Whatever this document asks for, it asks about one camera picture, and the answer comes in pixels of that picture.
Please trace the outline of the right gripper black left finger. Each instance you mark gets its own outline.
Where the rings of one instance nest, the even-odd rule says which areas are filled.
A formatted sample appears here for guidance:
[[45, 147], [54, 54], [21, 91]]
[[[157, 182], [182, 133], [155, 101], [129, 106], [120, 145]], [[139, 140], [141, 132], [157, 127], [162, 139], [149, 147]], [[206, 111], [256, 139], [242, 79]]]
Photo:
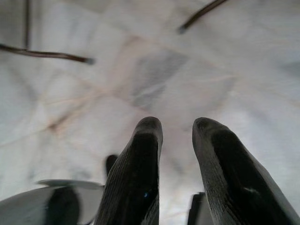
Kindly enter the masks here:
[[105, 184], [95, 224], [157, 225], [162, 125], [145, 117], [136, 125], [114, 162]]

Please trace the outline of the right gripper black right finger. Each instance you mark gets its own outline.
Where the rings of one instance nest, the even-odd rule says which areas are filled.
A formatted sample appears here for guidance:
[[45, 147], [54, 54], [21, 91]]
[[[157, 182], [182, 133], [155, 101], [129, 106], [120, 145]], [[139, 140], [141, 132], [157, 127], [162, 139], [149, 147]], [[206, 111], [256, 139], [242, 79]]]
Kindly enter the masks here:
[[299, 224], [298, 214], [269, 172], [227, 126], [198, 118], [192, 142], [214, 224]]

